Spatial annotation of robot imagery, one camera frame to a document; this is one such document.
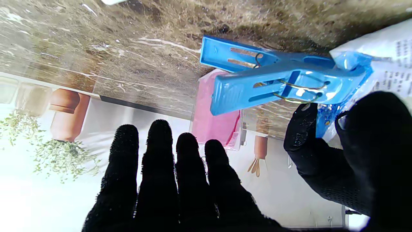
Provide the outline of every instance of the pink object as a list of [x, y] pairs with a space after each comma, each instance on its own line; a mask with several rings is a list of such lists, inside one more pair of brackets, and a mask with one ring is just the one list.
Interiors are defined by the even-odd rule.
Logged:
[[240, 133], [240, 111], [213, 116], [210, 112], [215, 78], [227, 72], [216, 69], [199, 79], [192, 134], [198, 143], [219, 140], [225, 148], [233, 149]]

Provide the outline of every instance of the blue plastic clip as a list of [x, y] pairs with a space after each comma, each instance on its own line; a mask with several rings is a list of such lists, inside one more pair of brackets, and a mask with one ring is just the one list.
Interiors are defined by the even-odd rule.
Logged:
[[327, 57], [276, 52], [204, 36], [200, 62], [230, 74], [217, 76], [211, 113], [224, 114], [270, 101], [342, 102], [366, 75], [335, 67]]

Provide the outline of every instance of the gloved hand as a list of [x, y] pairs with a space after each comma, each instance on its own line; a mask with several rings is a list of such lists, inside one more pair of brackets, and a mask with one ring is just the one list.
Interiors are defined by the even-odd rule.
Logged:
[[220, 142], [205, 145], [208, 180], [196, 138], [180, 135], [176, 145], [175, 183], [169, 124], [156, 120], [149, 129], [136, 193], [138, 132], [133, 125], [116, 131], [101, 192], [83, 226], [90, 231], [203, 230], [259, 226], [283, 228], [265, 218], [240, 184]]

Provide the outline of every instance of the marble countertop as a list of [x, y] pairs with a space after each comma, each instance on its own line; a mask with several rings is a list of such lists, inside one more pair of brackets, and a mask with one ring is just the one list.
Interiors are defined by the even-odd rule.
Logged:
[[[3, 0], [0, 71], [190, 118], [204, 34], [327, 55], [412, 17], [410, 0]], [[245, 110], [250, 130], [283, 138], [296, 104]]]

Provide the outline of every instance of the green plant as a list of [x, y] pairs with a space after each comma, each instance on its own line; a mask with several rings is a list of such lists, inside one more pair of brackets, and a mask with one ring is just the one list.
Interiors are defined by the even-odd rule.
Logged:
[[14, 110], [8, 117], [0, 121], [0, 138], [7, 137], [12, 146], [16, 145], [16, 140], [22, 136], [30, 140], [30, 144], [35, 145], [43, 137], [40, 135], [45, 130], [39, 129], [37, 117], [25, 114], [19, 110]]
[[[82, 142], [67, 142], [49, 140], [38, 145], [34, 161], [38, 162], [34, 172], [46, 171], [49, 177], [51, 172], [61, 174], [64, 183], [70, 177], [75, 181], [79, 175], [90, 173], [95, 176], [99, 173], [97, 155], [91, 155], [81, 147]], [[93, 161], [94, 167], [87, 169], [84, 163]]]
[[[34, 161], [35, 173], [46, 172], [47, 177], [51, 173], [61, 175], [61, 182], [69, 178], [73, 181], [79, 175], [99, 173], [97, 155], [91, 155], [89, 150], [82, 148], [82, 142], [67, 142], [49, 140], [43, 142], [45, 130], [40, 130], [37, 117], [15, 110], [8, 117], [0, 121], [0, 138], [7, 137], [12, 146], [16, 145], [19, 138], [29, 140], [30, 145], [35, 146]], [[86, 168], [86, 162], [94, 162], [94, 167]]]

